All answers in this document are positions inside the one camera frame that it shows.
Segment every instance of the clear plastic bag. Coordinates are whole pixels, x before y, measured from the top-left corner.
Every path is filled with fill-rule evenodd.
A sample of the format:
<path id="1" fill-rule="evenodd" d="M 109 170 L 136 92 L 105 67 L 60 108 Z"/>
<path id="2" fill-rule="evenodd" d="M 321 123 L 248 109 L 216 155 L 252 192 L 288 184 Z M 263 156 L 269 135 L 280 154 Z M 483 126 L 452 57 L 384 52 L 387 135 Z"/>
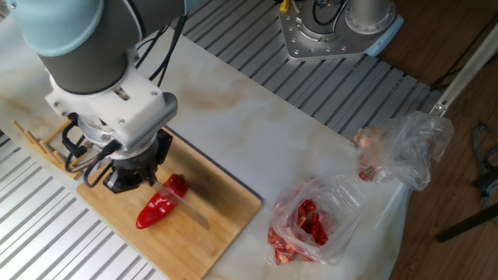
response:
<path id="1" fill-rule="evenodd" d="M 383 183 L 393 178 L 421 191 L 430 182 L 431 165 L 439 160 L 454 135 L 451 121 L 422 112 L 390 119 L 359 131 L 359 177 Z"/>
<path id="2" fill-rule="evenodd" d="M 273 250 L 267 260 L 337 264 L 363 217 L 365 204 L 363 189 L 354 177 L 314 178 L 285 189 L 272 211 L 268 243 Z"/>

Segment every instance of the white table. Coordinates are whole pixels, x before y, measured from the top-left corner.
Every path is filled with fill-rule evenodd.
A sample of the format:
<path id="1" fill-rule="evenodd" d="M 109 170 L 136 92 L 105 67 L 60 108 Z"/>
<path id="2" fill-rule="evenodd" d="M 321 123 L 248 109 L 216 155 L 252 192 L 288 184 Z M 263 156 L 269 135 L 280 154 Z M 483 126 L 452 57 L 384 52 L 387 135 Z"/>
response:
<path id="1" fill-rule="evenodd" d="M 162 36 L 141 71 L 162 61 L 172 32 Z M 269 214 L 277 194 L 293 181 L 344 173 L 355 176 L 356 150 L 349 141 L 281 100 L 188 39 L 181 38 L 162 88 L 178 98 L 168 124 L 264 199 L 263 209 L 207 279 L 387 279 L 398 256 L 409 191 L 398 181 L 364 184 L 370 201 L 344 257 L 336 266 L 265 262 Z M 47 73 L 7 19 L 0 25 L 0 129 L 25 148 L 77 196 L 71 180 L 27 148 L 9 123 L 47 137 L 63 120 L 44 96 Z"/>

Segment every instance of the metal pole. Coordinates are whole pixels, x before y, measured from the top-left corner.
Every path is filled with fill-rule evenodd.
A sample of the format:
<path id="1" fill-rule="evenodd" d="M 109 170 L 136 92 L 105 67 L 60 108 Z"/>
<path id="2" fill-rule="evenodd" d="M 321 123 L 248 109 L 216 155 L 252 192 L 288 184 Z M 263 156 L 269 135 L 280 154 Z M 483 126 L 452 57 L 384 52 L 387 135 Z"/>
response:
<path id="1" fill-rule="evenodd" d="M 443 117 L 450 104 L 472 81 L 484 64 L 494 55 L 496 50 L 498 50 L 498 24 L 491 30 L 488 37 L 482 42 L 481 46 L 475 51 L 474 55 L 472 55 L 446 91 L 444 91 L 444 94 L 439 98 L 430 113 Z"/>
<path id="2" fill-rule="evenodd" d="M 351 0 L 351 16 L 362 26 L 376 25 L 387 18 L 391 0 Z"/>
<path id="3" fill-rule="evenodd" d="M 443 232 L 436 236 L 437 241 L 444 242 L 455 236 L 458 236 L 484 222 L 489 221 L 498 216 L 498 204 L 491 205 L 490 207 L 482 210 L 481 212 L 466 218 L 465 220 L 459 222 L 458 224 L 452 226 L 449 229 L 445 229 Z"/>

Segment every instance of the red bell pepper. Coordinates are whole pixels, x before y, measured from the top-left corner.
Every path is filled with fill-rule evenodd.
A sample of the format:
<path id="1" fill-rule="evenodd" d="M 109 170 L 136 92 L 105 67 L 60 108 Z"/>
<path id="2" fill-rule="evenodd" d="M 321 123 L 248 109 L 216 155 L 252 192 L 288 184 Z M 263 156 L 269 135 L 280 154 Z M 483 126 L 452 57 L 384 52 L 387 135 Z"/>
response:
<path id="1" fill-rule="evenodd" d="M 170 178 L 163 184 L 179 197 L 183 198 L 187 194 L 188 184 L 185 176 L 171 174 Z M 174 209 L 174 204 L 161 194 L 156 193 L 147 203 L 147 206 L 140 212 L 137 218 L 137 229 L 147 228 L 166 217 Z"/>

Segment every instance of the knife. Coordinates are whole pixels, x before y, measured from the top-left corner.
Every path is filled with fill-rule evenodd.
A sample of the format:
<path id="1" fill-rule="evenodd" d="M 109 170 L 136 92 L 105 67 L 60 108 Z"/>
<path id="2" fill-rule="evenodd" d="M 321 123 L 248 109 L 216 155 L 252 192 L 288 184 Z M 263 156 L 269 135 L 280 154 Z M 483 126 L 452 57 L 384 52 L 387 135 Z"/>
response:
<path id="1" fill-rule="evenodd" d="M 191 219 L 196 221 L 199 225 L 209 231 L 208 219 L 192 206 L 190 206 L 183 198 L 179 197 L 177 194 L 172 192 L 167 187 L 164 187 L 160 182 L 156 181 L 152 186 L 154 191 L 161 194 L 168 201 L 173 203 L 176 208 L 180 209 L 183 213 L 187 214 Z"/>

